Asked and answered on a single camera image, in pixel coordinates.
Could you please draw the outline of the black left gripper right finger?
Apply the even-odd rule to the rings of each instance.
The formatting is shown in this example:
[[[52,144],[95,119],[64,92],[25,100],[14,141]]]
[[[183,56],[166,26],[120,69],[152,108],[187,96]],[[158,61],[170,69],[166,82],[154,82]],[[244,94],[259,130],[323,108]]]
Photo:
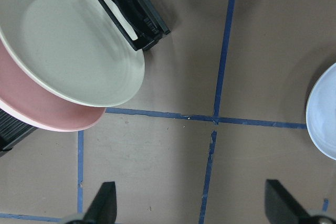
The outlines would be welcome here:
[[[314,219],[276,179],[265,182],[264,209],[269,223],[314,223]]]

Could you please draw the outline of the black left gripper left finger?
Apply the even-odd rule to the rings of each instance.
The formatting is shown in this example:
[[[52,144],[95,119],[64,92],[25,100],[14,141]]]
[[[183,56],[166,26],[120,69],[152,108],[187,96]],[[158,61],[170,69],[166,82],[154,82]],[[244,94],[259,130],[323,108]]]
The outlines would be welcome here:
[[[84,223],[115,223],[117,218],[115,186],[115,182],[102,183],[82,219]]]

